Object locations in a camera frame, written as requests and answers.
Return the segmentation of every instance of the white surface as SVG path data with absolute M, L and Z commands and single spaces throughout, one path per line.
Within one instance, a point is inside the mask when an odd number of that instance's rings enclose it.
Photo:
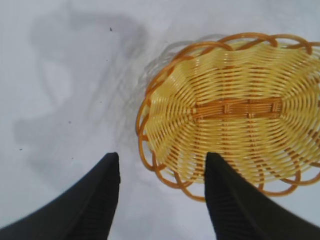
M 210 34 L 320 41 L 319 12 L 317 0 L 1 0 L 0 226 L 117 151 L 122 183 L 109 239 L 214 239 L 205 204 L 140 161 L 134 123 L 145 67 L 168 45 Z M 319 198 L 313 185 L 274 200 L 320 225 Z

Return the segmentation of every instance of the wicker basket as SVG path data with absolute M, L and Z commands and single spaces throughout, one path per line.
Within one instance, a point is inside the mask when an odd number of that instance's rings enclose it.
M 320 173 L 302 179 L 320 168 L 317 47 L 294 35 L 240 33 L 184 48 L 149 83 L 137 115 L 146 168 L 197 201 L 205 199 L 188 187 L 203 183 L 207 152 L 221 154 L 268 196 L 319 181 Z M 288 188 L 264 189 L 276 180 Z

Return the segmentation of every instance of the yellow woven basket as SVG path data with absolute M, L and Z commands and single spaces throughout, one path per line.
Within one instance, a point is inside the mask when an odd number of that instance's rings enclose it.
M 320 173 L 302 179 L 320 168 L 317 47 L 294 35 L 240 33 L 180 51 L 149 83 L 137 115 L 146 168 L 197 201 L 205 199 L 188 187 L 204 182 L 207 152 L 221 154 L 268 196 L 319 181 Z M 264 189 L 275 180 L 288 188 Z

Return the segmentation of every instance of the white table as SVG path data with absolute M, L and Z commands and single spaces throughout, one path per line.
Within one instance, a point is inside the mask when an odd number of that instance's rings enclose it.
M 109 239 L 214 239 L 206 205 L 140 161 L 134 124 L 145 67 L 167 46 L 210 34 L 320 41 L 319 12 L 317 0 L 1 1 L 0 227 L 117 151 L 122 182 Z M 319 199 L 320 184 L 273 200 L 320 225 Z

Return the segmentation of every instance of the black object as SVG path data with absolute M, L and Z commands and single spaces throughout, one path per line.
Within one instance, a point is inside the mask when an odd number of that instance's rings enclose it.
M 119 185 L 119 156 L 108 153 L 61 196 L 1 229 L 0 240 L 106 240 Z
M 264 196 L 219 154 L 207 154 L 204 179 L 218 240 L 320 240 L 320 228 Z

